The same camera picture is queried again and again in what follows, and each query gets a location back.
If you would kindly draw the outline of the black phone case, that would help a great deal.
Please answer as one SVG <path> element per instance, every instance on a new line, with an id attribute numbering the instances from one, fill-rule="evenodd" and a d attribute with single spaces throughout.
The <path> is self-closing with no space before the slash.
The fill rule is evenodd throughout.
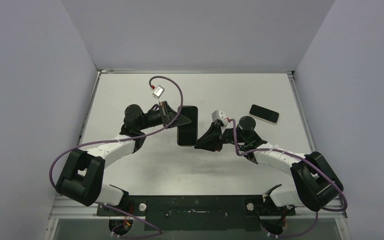
<path id="1" fill-rule="evenodd" d="M 191 120 L 190 123 L 177 128 L 177 144 L 181 147 L 192 147 L 198 140 L 198 107 L 183 106 L 180 114 Z"/>

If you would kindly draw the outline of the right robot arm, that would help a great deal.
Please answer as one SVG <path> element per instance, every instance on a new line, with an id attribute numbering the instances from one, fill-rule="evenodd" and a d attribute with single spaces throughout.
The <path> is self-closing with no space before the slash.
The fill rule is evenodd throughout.
<path id="1" fill-rule="evenodd" d="M 237 156 L 291 176 L 292 185 L 278 184 L 262 194 L 262 207 L 270 215 L 283 207 L 296 205 L 303 205 L 313 212 L 342 212 L 347 208 L 346 201 L 342 208 L 327 207 L 336 197 L 345 197 L 344 187 L 320 152 L 287 151 L 263 140 L 255 127 L 256 121 L 250 116 L 243 116 L 238 122 L 232 118 L 216 117 L 194 148 L 219 152 L 224 145 L 232 144 Z"/>

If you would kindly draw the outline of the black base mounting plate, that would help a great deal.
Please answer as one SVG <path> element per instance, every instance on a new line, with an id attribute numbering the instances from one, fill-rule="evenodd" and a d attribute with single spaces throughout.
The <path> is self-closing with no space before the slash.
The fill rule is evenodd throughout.
<path id="1" fill-rule="evenodd" d="M 286 218 L 296 214 L 293 206 L 275 206 L 262 194 L 134 195 L 125 192 L 116 204 L 97 202 L 96 214 L 128 231 L 143 223 L 145 231 L 259 232 L 262 227 L 281 230 Z"/>

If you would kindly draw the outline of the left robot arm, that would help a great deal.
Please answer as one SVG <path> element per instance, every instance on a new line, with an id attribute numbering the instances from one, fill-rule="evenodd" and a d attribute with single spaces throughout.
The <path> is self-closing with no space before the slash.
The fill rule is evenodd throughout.
<path id="1" fill-rule="evenodd" d="M 109 204 L 116 215 L 124 215 L 129 210 L 128 192 L 104 184 L 105 169 L 140 150 L 148 137 L 143 130 L 157 126 L 169 129 L 190 123 L 189 117 L 182 115 L 180 109 L 172 109 L 166 101 L 148 112 L 131 104 L 125 109 L 121 131 L 113 140 L 93 142 L 92 148 L 76 147 L 67 152 L 68 158 L 54 188 L 57 193 L 84 206 Z"/>

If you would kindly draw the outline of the cream-edged spare phone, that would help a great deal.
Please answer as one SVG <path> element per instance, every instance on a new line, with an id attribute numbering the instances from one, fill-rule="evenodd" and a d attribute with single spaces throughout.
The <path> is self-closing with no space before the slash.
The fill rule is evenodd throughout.
<path id="1" fill-rule="evenodd" d="M 277 124 L 280 117 L 280 114 L 278 112 L 256 104 L 251 105 L 249 114 L 271 124 Z"/>

